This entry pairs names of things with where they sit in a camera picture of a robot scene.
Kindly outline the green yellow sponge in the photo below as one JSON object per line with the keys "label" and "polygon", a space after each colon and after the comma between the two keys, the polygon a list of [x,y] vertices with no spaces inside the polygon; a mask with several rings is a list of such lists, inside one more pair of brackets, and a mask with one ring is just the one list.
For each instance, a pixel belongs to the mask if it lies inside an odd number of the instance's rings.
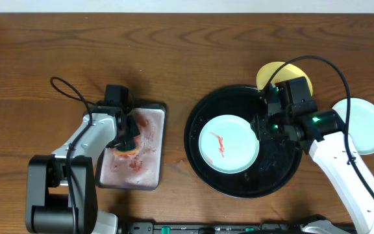
{"label": "green yellow sponge", "polygon": [[137,143],[119,144],[113,150],[113,154],[119,157],[131,157],[139,152],[139,145]]}

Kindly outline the yellow plate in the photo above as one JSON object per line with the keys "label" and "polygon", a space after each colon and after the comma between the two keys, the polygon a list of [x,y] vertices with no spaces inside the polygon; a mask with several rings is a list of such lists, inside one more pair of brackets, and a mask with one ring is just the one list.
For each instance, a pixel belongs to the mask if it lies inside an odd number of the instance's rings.
{"label": "yellow plate", "polygon": [[[256,75],[256,86],[259,90],[262,90],[265,85],[268,83],[268,80],[271,78],[273,73],[284,64],[284,62],[270,62],[262,66],[257,75]],[[287,81],[290,79],[295,79],[298,77],[305,77],[308,83],[308,88],[310,94],[313,95],[313,88],[311,80],[309,79],[308,75],[300,68],[293,64],[288,64],[283,67],[272,79],[272,84],[277,84],[282,81]]]}

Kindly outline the light blue plate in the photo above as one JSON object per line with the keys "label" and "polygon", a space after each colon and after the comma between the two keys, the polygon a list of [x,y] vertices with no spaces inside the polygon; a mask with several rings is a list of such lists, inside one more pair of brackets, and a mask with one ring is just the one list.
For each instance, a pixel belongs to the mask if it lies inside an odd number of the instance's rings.
{"label": "light blue plate", "polygon": [[359,155],[374,153],[374,104],[359,98],[351,98],[349,135]]}
{"label": "light blue plate", "polygon": [[213,170],[236,174],[256,161],[260,142],[247,120],[226,114],[204,125],[199,134],[198,148],[201,158]]}

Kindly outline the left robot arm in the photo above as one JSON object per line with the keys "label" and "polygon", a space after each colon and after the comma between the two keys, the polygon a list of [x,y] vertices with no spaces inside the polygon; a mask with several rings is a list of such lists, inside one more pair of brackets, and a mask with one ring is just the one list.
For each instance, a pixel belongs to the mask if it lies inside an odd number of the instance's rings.
{"label": "left robot arm", "polygon": [[118,218],[98,209],[94,164],[107,148],[136,147],[136,120],[120,107],[100,106],[61,147],[28,164],[25,225],[30,233],[117,233]]}

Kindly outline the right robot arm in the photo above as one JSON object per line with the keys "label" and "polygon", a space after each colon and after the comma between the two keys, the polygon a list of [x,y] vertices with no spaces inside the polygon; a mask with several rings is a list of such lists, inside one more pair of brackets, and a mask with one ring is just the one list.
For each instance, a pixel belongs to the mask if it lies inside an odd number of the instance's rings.
{"label": "right robot arm", "polygon": [[343,99],[331,109],[295,116],[291,109],[251,122],[262,143],[295,142],[323,170],[358,233],[374,233],[374,176],[362,159],[374,153],[374,104]]}

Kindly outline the round black serving tray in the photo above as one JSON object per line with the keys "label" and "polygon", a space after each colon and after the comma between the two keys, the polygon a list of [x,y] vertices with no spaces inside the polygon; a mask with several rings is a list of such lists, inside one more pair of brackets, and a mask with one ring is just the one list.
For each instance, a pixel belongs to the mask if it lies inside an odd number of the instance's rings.
{"label": "round black serving tray", "polygon": [[236,174],[212,169],[199,153],[199,133],[212,118],[223,114],[252,122],[266,107],[254,86],[227,86],[206,95],[193,108],[184,130],[184,148],[188,161],[208,186],[236,198],[259,198],[283,187],[297,171],[302,149],[292,141],[264,142],[256,161]]}

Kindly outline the black rectangular soapy tray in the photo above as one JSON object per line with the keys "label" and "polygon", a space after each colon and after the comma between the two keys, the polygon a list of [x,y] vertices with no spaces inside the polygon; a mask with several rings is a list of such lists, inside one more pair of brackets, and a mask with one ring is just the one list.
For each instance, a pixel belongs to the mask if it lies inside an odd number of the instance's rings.
{"label": "black rectangular soapy tray", "polygon": [[136,107],[130,112],[140,135],[137,148],[122,152],[105,148],[97,163],[97,186],[105,189],[154,190],[160,180],[166,109],[162,104]]}

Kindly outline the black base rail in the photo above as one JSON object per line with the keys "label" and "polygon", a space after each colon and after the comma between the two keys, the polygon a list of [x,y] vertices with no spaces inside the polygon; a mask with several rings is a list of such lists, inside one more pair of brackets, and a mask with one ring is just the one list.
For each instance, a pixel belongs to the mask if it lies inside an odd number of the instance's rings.
{"label": "black base rail", "polygon": [[206,224],[152,224],[133,222],[120,225],[117,234],[272,234],[307,233],[296,227],[279,224],[259,225],[206,225]]}

